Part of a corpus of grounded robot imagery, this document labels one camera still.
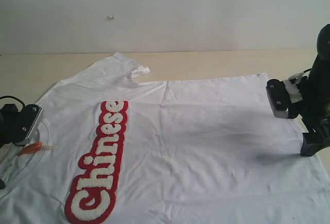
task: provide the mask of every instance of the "white t-shirt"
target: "white t-shirt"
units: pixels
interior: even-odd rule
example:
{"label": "white t-shirt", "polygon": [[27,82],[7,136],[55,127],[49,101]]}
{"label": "white t-shirt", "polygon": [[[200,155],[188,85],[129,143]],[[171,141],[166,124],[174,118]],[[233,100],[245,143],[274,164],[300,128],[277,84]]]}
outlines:
{"label": "white t-shirt", "polygon": [[330,180],[266,74],[134,81],[148,72],[115,54],[38,101],[53,148],[3,160],[1,223],[329,223]]}

